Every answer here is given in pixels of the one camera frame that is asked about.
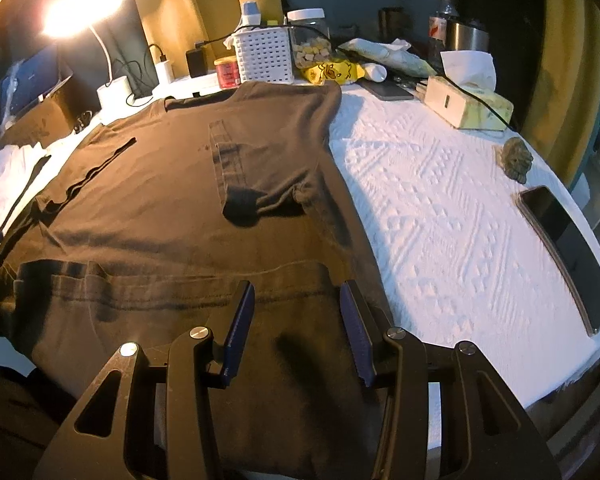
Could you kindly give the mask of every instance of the cardboard box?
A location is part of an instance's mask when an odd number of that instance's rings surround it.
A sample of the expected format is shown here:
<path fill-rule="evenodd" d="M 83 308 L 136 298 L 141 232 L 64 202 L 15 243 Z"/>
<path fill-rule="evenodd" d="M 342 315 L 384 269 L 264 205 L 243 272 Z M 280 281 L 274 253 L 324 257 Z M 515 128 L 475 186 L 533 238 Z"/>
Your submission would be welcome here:
<path fill-rule="evenodd" d="M 0 149 L 7 144 L 33 146 L 37 142 L 46 148 L 69 135 L 74 130 L 76 117 L 83 111 L 77 105 L 74 85 L 73 76 L 69 75 L 42 102 L 35 102 L 23 110 L 0 137 Z"/>
<path fill-rule="evenodd" d="M 488 103 L 507 123 L 511 120 L 513 104 L 504 97 L 490 90 L 470 86 L 463 88 Z M 482 103 L 462 93 L 440 76 L 429 78 L 424 104 L 455 128 L 499 131 L 506 128 Z"/>

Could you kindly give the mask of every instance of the clear jar with white lid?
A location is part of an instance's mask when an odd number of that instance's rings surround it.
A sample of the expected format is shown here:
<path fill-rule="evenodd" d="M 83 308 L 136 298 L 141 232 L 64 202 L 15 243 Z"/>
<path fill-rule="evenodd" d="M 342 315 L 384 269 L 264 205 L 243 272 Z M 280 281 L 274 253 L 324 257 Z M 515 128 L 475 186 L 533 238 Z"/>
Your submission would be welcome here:
<path fill-rule="evenodd" d="M 323 9 L 291 10 L 286 19 L 289 25 L 302 25 L 291 28 L 290 33 L 294 63 L 300 70 L 331 59 L 329 27 Z"/>

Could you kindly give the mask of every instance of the bottle label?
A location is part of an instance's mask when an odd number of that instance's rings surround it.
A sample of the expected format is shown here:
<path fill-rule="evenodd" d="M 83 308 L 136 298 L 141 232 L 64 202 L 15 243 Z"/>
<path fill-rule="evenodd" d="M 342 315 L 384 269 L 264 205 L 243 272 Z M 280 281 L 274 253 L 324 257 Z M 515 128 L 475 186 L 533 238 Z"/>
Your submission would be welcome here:
<path fill-rule="evenodd" d="M 429 18 L 429 37 L 440 40 L 443 43 L 446 41 L 446 19 L 437 16 Z"/>

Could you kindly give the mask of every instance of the white jar lid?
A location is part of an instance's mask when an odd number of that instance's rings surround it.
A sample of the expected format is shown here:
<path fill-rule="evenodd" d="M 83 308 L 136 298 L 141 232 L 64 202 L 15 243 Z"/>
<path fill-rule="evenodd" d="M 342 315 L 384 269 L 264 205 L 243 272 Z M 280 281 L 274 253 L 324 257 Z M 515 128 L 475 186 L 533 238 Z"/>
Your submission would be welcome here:
<path fill-rule="evenodd" d="M 324 18 L 324 9 L 290 10 L 286 14 L 286 17 L 292 22 L 297 20 L 317 20 L 319 18 Z"/>

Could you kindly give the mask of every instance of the small brown figurine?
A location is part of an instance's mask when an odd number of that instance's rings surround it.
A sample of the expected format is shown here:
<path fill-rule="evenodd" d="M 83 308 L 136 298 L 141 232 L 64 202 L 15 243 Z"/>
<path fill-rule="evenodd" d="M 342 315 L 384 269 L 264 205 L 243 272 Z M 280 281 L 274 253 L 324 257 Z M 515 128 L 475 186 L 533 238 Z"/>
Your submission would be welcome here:
<path fill-rule="evenodd" d="M 526 184 L 526 174 L 531 169 L 534 156 L 520 137 L 511 137 L 502 147 L 500 161 L 504 174 L 511 180 Z"/>

